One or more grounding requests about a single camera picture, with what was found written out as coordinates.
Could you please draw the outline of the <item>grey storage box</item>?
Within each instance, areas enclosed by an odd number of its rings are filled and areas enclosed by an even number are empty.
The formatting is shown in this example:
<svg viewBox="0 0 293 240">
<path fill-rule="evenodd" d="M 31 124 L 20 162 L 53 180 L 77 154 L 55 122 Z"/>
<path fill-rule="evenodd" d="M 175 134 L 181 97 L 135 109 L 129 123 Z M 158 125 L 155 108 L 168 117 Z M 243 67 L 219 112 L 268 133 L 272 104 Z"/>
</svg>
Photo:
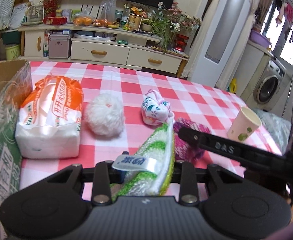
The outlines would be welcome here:
<svg viewBox="0 0 293 240">
<path fill-rule="evenodd" d="M 49 58 L 68 59 L 70 56 L 71 35 L 50 34 Z"/>
</svg>

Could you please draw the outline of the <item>white paper cup green print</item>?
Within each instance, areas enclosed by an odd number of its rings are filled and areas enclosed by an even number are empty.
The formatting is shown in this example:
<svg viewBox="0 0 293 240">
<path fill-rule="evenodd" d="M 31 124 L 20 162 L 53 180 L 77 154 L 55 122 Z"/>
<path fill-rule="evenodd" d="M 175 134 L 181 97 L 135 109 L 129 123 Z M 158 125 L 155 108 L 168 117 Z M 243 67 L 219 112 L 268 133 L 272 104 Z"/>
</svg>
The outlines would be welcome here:
<svg viewBox="0 0 293 240">
<path fill-rule="evenodd" d="M 243 106 L 227 131 L 227 137 L 234 141 L 244 142 L 261 126 L 259 116 L 252 109 Z"/>
</svg>

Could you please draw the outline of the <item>green waste bin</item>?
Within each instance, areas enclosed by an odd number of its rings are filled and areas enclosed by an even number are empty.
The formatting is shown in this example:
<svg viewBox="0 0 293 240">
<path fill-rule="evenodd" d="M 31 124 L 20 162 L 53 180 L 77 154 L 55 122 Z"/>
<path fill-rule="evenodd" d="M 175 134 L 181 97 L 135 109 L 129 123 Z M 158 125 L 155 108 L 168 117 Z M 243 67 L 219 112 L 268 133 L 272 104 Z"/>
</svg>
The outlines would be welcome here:
<svg viewBox="0 0 293 240">
<path fill-rule="evenodd" d="M 19 44 L 12 44 L 5 47 L 6 60 L 15 60 L 20 57 L 21 49 Z"/>
</svg>

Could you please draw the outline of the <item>white standing air conditioner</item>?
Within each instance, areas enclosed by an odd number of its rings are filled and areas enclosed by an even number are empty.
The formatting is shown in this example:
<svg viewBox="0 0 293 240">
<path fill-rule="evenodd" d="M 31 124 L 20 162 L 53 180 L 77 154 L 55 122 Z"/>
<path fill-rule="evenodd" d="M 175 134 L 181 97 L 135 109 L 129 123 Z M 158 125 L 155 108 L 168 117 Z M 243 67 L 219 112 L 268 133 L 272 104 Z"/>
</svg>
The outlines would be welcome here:
<svg viewBox="0 0 293 240">
<path fill-rule="evenodd" d="M 198 32 L 187 63 L 187 80 L 224 87 L 232 71 L 231 56 L 246 24 L 250 0 L 213 0 Z"/>
</svg>

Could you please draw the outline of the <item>cardboard box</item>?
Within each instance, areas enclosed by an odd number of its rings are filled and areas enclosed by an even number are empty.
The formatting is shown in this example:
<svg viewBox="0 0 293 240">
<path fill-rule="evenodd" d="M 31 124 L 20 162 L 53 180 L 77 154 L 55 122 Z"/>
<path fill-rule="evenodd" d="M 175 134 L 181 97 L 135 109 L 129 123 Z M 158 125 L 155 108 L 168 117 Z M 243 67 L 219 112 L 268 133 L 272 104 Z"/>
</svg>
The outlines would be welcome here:
<svg viewBox="0 0 293 240">
<path fill-rule="evenodd" d="M 29 61 L 0 61 L 0 206 L 19 190 L 22 155 L 15 130 L 19 109 L 32 90 Z M 0 222 L 0 239 L 5 238 Z"/>
</svg>

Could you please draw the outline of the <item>pink white checkered tablecloth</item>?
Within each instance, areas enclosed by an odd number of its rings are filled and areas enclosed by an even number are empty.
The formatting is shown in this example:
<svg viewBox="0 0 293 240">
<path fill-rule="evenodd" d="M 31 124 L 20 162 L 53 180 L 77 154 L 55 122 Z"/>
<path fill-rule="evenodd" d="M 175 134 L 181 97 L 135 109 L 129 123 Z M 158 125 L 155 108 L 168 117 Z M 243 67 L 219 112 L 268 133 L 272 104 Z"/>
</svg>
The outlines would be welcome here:
<svg viewBox="0 0 293 240">
<path fill-rule="evenodd" d="M 21 188 L 71 164 L 81 164 L 88 168 L 104 160 L 113 160 L 124 151 L 135 153 L 153 132 L 153 128 L 143 122 L 140 112 L 148 90 L 157 90 L 170 102 L 175 118 L 203 124 L 220 137 L 227 135 L 229 127 L 244 105 L 238 96 L 224 90 L 164 75 L 83 63 L 33 61 L 30 65 L 33 82 L 47 75 L 67 76 L 78 80 L 82 86 L 84 103 L 89 103 L 101 93 L 116 96 L 124 105 L 125 128 L 119 137 L 105 139 L 96 137 L 86 124 L 82 124 L 78 157 L 23 160 Z"/>
</svg>

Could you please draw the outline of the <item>potted flower plant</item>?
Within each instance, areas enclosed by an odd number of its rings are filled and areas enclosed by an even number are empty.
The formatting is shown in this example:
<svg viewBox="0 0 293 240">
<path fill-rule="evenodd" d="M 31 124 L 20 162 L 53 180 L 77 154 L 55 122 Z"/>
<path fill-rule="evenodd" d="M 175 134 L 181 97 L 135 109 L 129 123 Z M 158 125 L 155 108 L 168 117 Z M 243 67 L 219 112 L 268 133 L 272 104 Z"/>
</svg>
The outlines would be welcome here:
<svg viewBox="0 0 293 240">
<path fill-rule="evenodd" d="M 160 47 L 165 51 L 173 43 L 177 34 L 186 31 L 195 32 L 202 24 L 202 20 L 183 12 L 177 2 L 167 8 L 159 2 L 157 9 L 152 9 L 147 14 L 148 23 L 152 26 L 151 32 L 161 38 Z"/>
</svg>

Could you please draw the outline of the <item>green white striped cloth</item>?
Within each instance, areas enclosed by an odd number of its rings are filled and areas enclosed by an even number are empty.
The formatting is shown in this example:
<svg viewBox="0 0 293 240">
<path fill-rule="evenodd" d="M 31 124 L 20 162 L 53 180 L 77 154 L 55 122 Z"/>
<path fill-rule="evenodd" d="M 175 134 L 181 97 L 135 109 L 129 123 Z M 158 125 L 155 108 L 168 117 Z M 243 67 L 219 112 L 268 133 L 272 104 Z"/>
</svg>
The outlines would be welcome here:
<svg viewBox="0 0 293 240">
<path fill-rule="evenodd" d="M 112 168 L 125 172 L 122 183 L 110 185 L 112 200 L 120 196 L 156 197 L 166 193 L 173 175 L 174 119 L 158 127 L 134 155 L 122 154 Z"/>
</svg>

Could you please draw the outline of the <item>white fluffy plush ball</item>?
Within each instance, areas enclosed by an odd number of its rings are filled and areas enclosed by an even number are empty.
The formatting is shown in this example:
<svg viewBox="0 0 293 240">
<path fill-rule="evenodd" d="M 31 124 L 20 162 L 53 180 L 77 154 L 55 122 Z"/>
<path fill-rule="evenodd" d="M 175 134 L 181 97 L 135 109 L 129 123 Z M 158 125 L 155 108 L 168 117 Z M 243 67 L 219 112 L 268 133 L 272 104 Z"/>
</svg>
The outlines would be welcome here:
<svg viewBox="0 0 293 240">
<path fill-rule="evenodd" d="M 124 130 L 124 106 L 111 94 L 99 94 L 85 107 L 85 122 L 98 136 L 117 137 Z"/>
</svg>

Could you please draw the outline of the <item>washing machine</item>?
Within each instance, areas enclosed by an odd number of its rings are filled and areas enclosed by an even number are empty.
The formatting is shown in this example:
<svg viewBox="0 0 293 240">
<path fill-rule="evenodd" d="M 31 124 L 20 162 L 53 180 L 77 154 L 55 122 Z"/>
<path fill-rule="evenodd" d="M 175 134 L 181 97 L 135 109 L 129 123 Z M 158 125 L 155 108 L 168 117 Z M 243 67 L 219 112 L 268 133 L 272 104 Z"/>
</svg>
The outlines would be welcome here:
<svg viewBox="0 0 293 240">
<path fill-rule="evenodd" d="M 266 111 L 271 110 L 289 82 L 287 70 L 275 57 L 262 64 L 262 73 L 253 90 L 253 97 Z"/>
</svg>

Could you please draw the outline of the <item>orange white tissue package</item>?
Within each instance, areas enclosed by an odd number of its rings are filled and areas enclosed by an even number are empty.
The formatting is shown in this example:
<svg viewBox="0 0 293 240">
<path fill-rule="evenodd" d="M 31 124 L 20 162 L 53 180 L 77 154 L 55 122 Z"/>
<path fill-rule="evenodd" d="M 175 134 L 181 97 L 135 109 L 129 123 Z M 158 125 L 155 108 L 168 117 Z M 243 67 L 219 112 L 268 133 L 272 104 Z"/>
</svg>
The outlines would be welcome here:
<svg viewBox="0 0 293 240">
<path fill-rule="evenodd" d="M 79 155 L 83 91 L 79 81 L 50 75 L 39 80 L 19 110 L 15 139 L 23 158 Z"/>
</svg>

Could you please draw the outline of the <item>red gift box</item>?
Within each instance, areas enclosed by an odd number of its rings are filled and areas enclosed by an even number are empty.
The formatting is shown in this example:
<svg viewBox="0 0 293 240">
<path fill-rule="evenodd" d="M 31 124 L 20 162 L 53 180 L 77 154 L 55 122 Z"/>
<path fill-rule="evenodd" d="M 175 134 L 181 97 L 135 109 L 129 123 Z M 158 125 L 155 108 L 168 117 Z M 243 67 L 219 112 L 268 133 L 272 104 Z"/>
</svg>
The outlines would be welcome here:
<svg viewBox="0 0 293 240">
<path fill-rule="evenodd" d="M 43 23 L 47 25 L 63 25 L 67 23 L 67 18 L 62 16 L 45 17 Z"/>
</svg>

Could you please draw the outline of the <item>white floral cloth pouch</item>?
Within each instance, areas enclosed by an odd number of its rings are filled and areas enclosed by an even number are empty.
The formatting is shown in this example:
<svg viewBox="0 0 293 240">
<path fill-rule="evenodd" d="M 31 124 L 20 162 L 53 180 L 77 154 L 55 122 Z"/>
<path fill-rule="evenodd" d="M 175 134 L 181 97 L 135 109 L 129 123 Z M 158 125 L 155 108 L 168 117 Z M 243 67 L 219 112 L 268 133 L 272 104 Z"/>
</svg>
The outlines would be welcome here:
<svg viewBox="0 0 293 240">
<path fill-rule="evenodd" d="M 145 94 L 141 106 L 141 115 L 143 122 L 149 126 L 159 126 L 174 119 L 170 102 L 153 89 L 148 90 Z"/>
</svg>

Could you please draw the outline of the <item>plastic bag of oranges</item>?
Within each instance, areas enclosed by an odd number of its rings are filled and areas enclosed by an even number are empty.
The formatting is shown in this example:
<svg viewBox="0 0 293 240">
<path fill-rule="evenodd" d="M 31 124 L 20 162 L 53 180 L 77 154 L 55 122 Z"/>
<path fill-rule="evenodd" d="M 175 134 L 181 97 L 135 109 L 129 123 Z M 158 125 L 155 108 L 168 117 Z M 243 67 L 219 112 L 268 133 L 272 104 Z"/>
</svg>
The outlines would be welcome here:
<svg viewBox="0 0 293 240">
<path fill-rule="evenodd" d="M 73 24 L 76 26 L 93 26 L 102 28 L 119 28 L 119 21 L 115 17 L 117 0 L 102 0 L 96 16 L 93 16 L 93 6 L 82 8 L 73 15 Z"/>
</svg>

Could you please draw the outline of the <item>cream tv cabinet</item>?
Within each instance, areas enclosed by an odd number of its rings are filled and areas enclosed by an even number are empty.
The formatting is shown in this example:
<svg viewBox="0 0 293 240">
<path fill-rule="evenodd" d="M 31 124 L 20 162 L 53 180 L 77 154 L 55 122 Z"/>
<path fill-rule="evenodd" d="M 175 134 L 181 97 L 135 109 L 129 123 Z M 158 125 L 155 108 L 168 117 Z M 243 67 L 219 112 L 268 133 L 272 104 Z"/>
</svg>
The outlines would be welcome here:
<svg viewBox="0 0 293 240">
<path fill-rule="evenodd" d="M 189 57 L 184 53 L 164 51 L 161 38 L 153 34 L 126 31 L 120 28 L 91 26 L 30 25 L 21 32 L 22 57 L 30 60 L 53 60 L 72 63 L 106 63 L 111 66 L 147 69 L 181 76 Z M 71 35 L 68 59 L 49 58 L 50 34 Z"/>
</svg>

